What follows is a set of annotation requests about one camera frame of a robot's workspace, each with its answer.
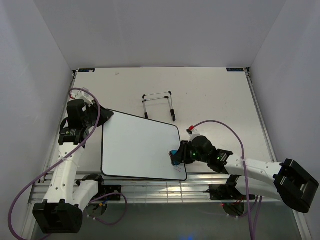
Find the blue whiteboard eraser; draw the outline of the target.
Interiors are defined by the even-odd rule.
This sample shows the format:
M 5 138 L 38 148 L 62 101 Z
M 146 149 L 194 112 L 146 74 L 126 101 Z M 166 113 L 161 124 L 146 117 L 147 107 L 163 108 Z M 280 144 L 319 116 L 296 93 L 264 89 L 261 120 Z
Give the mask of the blue whiteboard eraser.
M 178 152 L 177 150 L 171 150 L 169 152 L 171 164 L 173 166 L 179 166 L 181 164 L 180 159 L 176 156 L 177 152 Z

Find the white whiteboard black frame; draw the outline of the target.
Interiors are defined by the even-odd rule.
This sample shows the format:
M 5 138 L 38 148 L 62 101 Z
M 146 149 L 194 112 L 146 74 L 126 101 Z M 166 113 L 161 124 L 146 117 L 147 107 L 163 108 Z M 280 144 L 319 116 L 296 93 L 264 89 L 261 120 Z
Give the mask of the white whiteboard black frame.
M 170 151 L 181 145 L 177 126 L 113 111 L 102 126 L 101 173 L 106 177 L 186 181 L 184 164 L 173 166 Z

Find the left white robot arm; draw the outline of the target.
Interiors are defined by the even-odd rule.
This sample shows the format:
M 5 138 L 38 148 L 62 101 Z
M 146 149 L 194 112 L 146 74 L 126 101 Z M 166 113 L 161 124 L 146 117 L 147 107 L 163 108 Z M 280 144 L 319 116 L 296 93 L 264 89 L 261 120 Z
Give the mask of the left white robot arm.
M 90 174 L 76 181 L 80 159 L 85 152 L 89 130 L 100 127 L 114 115 L 96 102 L 83 99 L 67 103 L 67 117 L 60 124 L 58 165 L 48 191 L 41 203 L 36 203 L 32 214 L 44 234 L 76 234 L 83 223 L 83 211 L 94 198 L 106 195 L 103 178 Z

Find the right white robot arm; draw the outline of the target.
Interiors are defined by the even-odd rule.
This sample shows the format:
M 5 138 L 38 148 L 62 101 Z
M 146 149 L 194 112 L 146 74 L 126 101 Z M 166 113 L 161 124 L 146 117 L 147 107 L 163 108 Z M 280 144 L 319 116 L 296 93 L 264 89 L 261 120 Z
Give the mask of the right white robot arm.
M 229 175 L 219 199 L 237 199 L 246 194 L 280 200 L 291 209 L 308 213 L 319 188 L 318 181 L 298 162 L 242 160 L 231 151 L 217 149 L 203 135 L 182 141 L 169 153 L 173 166 L 202 162 L 216 173 Z

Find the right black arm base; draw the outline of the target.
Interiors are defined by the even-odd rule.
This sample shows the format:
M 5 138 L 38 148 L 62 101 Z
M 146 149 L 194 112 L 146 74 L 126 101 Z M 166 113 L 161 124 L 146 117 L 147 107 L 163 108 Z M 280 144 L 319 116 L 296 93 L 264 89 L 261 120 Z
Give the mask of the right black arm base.
M 246 200 L 246 191 L 242 194 L 236 189 L 240 175 L 230 175 L 225 184 L 210 184 L 206 190 L 211 200 Z

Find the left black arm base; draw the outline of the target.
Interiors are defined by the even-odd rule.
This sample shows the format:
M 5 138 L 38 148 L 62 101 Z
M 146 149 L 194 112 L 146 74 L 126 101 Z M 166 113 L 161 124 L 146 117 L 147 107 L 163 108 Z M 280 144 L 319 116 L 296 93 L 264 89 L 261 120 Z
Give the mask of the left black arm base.
M 103 177 L 99 174 L 90 174 L 77 180 L 78 186 L 74 192 L 76 200 L 90 201 L 120 201 L 122 186 L 119 184 L 106 184 Z

